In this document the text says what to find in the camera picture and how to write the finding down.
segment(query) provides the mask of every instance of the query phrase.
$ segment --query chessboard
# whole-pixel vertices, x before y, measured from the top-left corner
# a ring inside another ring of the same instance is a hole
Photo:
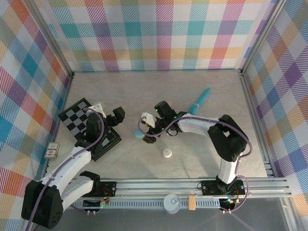
[[[90,106],[91,104],[83,98],[58,115],[76,140],[79,140],[81,133],[86,129],[88,115],[90,114],[90,112],[84,112],[82,109]]]

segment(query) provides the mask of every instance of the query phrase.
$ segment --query gray table surface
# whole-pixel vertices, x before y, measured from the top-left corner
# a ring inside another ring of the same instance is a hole
[[[172,102],[176,112],[188,111],[207,87],[211,88],[210,95],[197,116],[230,115],[249,137],[254,148],[249,157],[243,158],[239,174],[266,177],[236,70],[77,73],[65,108],[86,98],[90,103],[103,101],[107,114],[119,106],[126,112],[124,122],[114,127],[122,141],[98,161],[84,166],[79,173],[87,170],[99,174],[101,178],[215,177],[219,171],[220,157],[209,137],[192,133],[181,133],[176,137],[164,134],[155,144],[147,144],[133,135],[142,112],[155,114],[154,105],[162,100]],[[50,161],[47,172],[53,171],[76,143],[63,123],[60,124],[56,141],[61,143],[59,156]],[[168,159],[161,154],[166,147],[172,150],[172,156]]]

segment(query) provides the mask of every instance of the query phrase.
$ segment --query can lid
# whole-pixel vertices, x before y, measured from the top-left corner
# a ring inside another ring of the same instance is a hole
[[[176,213],[181,208],[181,201],[175,194],[169,194],[164,198],[164,208],[168,213]]]

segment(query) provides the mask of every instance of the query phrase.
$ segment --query white bottle cap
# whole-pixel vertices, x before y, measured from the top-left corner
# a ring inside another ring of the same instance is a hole
[[[165,148],[165,149],[163,150],[163,155],[164,155],[165,158],[171,157],[171,155],[172,155],[171,149]]]

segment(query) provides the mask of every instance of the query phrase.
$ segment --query plaid wall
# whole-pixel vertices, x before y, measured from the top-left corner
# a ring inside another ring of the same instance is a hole
[[[244,58],[242,59],[242,62],[241,62],[241,64],[240,64],[239,69],[242,70],[242,68],[243,68],[243,66],[244,66],[244,64],[245,64],[245,62],[246,62],[246,60],[247,60],[247,58],[248,58],[248,56],[249,56],[249,54],[250,54],[252,48],[253,48],[254,45],[255,45],[255,42],[256,42],[258,36],[260,35],[260,32],[261,32],[262,29],[263,29],[263,26],[264,26],[265,23],[266,23],[267,18],[269,17],[269,15],[270,15],[271,11],[273,10],[273,8],[274,8],[274,6],[275,6],[275,3],[276,3],[277,1],[278,1],[278,0],[270,0],[270,3],[269,3],[269,5],[268,5],[268,7],[267,7],[267,9],[266,9],[266,12],[265,12],[265,14],[263,15],[262,20],[261,20],[261,22],[260,22],[260,24],[259,24],[259,26],[258,26],[258,28],[257,28],[257,30],[256,30],[256,32],[255,32],[255,34],[254,34],[254,36],[253,36],[253,38],[252,38],[252,40],[250,41],[250,44],[249,44],[249,46],[248,46],[248,49],[247,49],[246,52],[245,52]]]
[[[0,231],[17,229],[68,78],[21,0],[0,0]]]
[[[121,71],[238,68],[248,49],[247,40],[269,14],[263,17],[259,10],[264,5],[272,7],[274,1],[36,3],[73,70]]]
[[[247,80],[278,174],[308,229],[308,0],[288,0]]]

